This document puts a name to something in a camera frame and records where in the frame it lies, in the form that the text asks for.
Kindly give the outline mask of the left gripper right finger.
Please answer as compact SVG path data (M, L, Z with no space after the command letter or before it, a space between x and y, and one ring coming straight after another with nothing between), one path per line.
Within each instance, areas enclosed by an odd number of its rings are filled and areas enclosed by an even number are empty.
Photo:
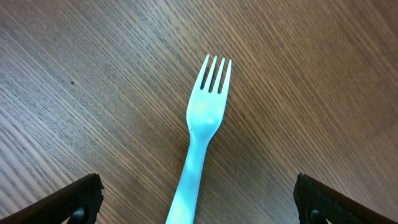
M397 224L303 173L297 176L294 200L300 224Z

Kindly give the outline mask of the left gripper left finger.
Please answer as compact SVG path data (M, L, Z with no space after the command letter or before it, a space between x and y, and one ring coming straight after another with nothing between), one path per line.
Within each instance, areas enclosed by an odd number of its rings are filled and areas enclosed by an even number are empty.
M1 219L7 223L96 222L103 202L103 184L98 174L88 174L36 203Z

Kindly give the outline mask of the pale blue plastic fork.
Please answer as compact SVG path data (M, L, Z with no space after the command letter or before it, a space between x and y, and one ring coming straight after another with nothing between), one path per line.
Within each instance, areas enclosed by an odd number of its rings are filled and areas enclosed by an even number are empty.
M223 121L233 61L229 60L224 72L225 59L221 60L214 85L211 87L217 58L213 59L206 77L209 58L207 55L201 66L188 102L186 121L190 144L166 224L194 222L206 150Z

